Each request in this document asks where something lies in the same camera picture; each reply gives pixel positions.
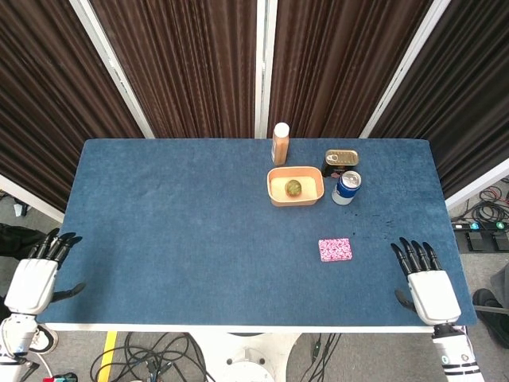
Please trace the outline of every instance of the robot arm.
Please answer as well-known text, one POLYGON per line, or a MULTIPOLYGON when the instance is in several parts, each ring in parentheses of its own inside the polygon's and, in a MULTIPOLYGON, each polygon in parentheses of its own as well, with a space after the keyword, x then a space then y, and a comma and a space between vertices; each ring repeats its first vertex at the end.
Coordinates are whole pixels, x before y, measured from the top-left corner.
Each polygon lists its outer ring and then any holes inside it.
POLYGON ((51 231, 41 244, 32 248, 28 258, 23 259, 14 272, 4 301, 12 314, 0 326, 2 382, 23 381, 38 368, 38 364, 25 358, 37 332, 36 316, 51 302, 70 298, 84 288, 84 284, 79 284, 72 290, 53 293, 56 273, 72 246, 81 241, 81 237, 74 237, 74 232, 60 237, 57 234, 58 228, 51 231))
POLYGON ((405 308, 417 313, 425 324, 433 326, 432 340, 448 381, 484 382, 466 332, 454 326, 461 309, 435 251, 427 243, 421 246, 412 241, 410 245, 406 239, 399 239, 404 250, 396 244, 391 247, 414 302, 407 300, 400 290, 395 291, 396 298, 405 308))

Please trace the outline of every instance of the pepsi can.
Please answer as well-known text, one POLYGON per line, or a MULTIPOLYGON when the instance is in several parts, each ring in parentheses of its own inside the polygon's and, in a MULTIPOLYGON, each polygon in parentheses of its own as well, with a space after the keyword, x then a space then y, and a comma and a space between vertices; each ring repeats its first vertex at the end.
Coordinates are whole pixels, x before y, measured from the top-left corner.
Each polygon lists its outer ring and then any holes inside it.
POLYGON ((348 205, 360 188, 360 182, 360 175, 356 171, 343 173, 332 191, 332 199, 338 205, 348 205))

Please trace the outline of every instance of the bottle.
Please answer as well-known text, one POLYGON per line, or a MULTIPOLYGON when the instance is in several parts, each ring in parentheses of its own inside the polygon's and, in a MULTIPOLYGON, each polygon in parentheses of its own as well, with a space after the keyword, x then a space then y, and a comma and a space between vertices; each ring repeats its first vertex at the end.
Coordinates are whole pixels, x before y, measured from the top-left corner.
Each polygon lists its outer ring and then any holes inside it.
POLYGON ((272 134, 272 162, 276 166, 284 165, 289 145, 289 126, 280 122, 274 127, 272 134))

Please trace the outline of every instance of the white table edge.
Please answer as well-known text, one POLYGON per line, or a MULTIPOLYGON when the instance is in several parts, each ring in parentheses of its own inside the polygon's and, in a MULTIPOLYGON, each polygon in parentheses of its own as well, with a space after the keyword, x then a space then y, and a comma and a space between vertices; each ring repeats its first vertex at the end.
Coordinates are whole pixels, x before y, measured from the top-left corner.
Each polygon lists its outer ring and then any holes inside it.
POLYGON ((432 326, 253 326, 253 325, 146 325, 69 324, 46 322, 57 331, 215 332, 215 333, 432 333, 432 326))

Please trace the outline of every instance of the bowl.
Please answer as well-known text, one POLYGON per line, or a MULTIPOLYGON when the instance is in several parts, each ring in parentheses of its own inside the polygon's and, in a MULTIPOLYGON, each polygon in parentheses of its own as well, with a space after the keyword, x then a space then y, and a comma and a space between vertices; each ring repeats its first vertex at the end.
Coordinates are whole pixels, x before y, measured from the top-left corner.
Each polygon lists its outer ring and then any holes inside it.
POLYGON ((267 189, 276 207, 314 205, 324 196, 324 179, 316 167, 278 167, 267 174, 267 189), (288 196, 285 191, 286 183, 292 180, 299 181, 302 187, 301 194, 296 197, 288 196))

